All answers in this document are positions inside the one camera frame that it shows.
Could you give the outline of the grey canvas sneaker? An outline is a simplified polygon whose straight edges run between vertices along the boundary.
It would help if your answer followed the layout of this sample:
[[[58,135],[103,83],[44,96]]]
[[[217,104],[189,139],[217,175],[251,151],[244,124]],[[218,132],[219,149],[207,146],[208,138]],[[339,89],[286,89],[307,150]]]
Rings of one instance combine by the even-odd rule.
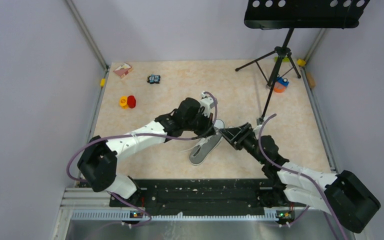
[[[224,127],[225,127],[224,121],[221,119],[217,119],[215,121],[213,128],[215,130],[215,133],[219,133],[219,129],[223,129]],[[205,145],[202,148],[197,147],[195,149],[192,149],[190,154],[189,154],[189,162],[194,166],[198,166],[198,165],[202,164],[204,162],[204,160],[207,158],[207,156],[213,151],[214,148],[207,148],[207,146]]]

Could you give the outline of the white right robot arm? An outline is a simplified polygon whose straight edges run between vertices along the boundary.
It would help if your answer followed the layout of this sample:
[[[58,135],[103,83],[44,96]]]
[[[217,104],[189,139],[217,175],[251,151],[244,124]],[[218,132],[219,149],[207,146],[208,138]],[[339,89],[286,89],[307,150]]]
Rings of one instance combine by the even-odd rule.
[[[279,206],[304,204],[335,216],[342,227],[357,234],[381,208],[354,173],[326,173],[297,165],[279,154],[270,135],[261,135],[249,123],[221,128],[219,133],[235,150],[245,150],[262,165],[262,172],[273,182],[273,200]]]

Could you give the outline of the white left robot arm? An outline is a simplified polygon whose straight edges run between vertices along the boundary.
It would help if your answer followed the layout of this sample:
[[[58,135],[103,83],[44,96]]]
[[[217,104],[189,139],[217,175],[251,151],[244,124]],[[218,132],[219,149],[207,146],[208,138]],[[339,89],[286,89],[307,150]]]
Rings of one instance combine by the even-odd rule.
[[[203,92],[200,100],[187,97],[172,112],[162,114],[145,126],[124,135],[95,136],[80,151],[77,168],[94,192],[110,192],[121,197],[129,207],[140,202],[135,182],[117,173],[120,161],[149,147],[170,140],[181,141],[183,132],[203,138],[214,133],[217,99]]]

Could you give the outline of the small black blue toy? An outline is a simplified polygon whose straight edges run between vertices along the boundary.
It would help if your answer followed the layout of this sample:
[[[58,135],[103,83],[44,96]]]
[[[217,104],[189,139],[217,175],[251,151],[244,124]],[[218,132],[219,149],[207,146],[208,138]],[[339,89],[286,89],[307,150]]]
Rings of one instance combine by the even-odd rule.
[[[147,77],[147,82],[149,84],[159,84],[161,81],[160,75],[151,74]]]

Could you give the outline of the red round toy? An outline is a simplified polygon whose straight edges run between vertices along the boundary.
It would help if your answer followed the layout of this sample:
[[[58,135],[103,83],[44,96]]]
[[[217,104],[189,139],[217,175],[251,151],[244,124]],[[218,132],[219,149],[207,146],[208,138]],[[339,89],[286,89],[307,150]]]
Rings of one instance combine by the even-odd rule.
[[[136,107],[136,104],[137,104],[137,100],[136,100],[135,96],[134,95],[129,95],[127,97],[127,106],[130,109],[134,109]]]

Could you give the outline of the orange blue toy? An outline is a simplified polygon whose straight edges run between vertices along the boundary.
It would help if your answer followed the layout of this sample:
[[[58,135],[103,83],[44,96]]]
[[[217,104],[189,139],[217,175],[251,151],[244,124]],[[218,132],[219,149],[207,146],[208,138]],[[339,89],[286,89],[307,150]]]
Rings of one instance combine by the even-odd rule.
[[[276,83],[274,84],[273,91],[276,93],[283,93],[289,85],[289,80],[287,78],[278,77]]]

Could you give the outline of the yellow round toy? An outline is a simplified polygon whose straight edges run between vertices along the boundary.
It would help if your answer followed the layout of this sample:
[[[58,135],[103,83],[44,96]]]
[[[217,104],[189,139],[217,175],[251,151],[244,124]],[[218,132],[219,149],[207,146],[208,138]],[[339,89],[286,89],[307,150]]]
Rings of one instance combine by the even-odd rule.
[[[128,109],[129,108],[129,105],[128,105],[128,97],[127,96],[122,96],[120,99],[119,99],[119,105],[122,109]]]

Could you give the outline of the pink and white box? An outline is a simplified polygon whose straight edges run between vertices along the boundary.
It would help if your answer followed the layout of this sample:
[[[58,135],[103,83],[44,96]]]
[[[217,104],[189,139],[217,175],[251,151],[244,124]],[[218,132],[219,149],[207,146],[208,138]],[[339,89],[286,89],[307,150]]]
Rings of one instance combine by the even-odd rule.
[[[124,62],[123,64],[116,67],[113,72],[121,79],[123,79],[126,75],[128,75],[133,70],[133,67]]]

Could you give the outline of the yellow corner clip left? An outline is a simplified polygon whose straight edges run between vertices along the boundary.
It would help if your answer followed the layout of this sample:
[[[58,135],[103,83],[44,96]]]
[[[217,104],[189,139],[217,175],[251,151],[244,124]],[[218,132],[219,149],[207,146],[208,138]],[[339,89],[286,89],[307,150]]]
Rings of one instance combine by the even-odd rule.
[[[106,84],[106,79],[105,78],[102,78],[101,81],[100,81],[100,87],[103,88]]]

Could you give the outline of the yellow corner clip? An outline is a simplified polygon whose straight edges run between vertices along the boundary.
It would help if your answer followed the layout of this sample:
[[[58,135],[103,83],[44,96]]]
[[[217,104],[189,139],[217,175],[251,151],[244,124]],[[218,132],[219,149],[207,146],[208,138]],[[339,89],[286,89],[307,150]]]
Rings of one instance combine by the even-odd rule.
[[[106,79],[105,78],[102,78],[101,81],[100,81],[100,87],[103,88],[106,84]]]
[[[297,65],[298,65],[299,67],[301,67],[301,68],[305,67],[306,64],[307,64],[307,62],[306,62],[305,60],[301,59],[301,58],[297,59],[297,60],[296,60],[296,63],[297,63]]]

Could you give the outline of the yellow corner clip right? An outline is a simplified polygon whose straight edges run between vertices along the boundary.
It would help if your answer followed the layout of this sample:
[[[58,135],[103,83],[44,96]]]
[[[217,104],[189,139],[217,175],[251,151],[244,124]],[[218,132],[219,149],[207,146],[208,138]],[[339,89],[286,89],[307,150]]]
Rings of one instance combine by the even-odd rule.
[[[305,60],[301,59],[301,58],[297,59],[297,60],[296,60],[296,63],[297,63],[297,65],[298,65],[299,67],[301,67],[301,68],[305,67],[306,64],[307,64],[307,62],[306,62]]]

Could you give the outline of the black music stand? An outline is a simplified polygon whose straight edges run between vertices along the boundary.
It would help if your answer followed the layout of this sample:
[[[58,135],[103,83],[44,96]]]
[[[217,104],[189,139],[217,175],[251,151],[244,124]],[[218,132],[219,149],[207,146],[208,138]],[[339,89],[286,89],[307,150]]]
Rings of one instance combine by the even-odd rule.
[[[356,28],[368,3],[367,0],[249,0],[244,14],[244,24],[247,28],[263,31],[287,29],[288,32],[281,46],[276,46],[273,51],[237,67],[235,71],[277,55],[270,76],[265,77],[271,96],[282,61],[292,60],[292,51],[288,45],[295,29]]]

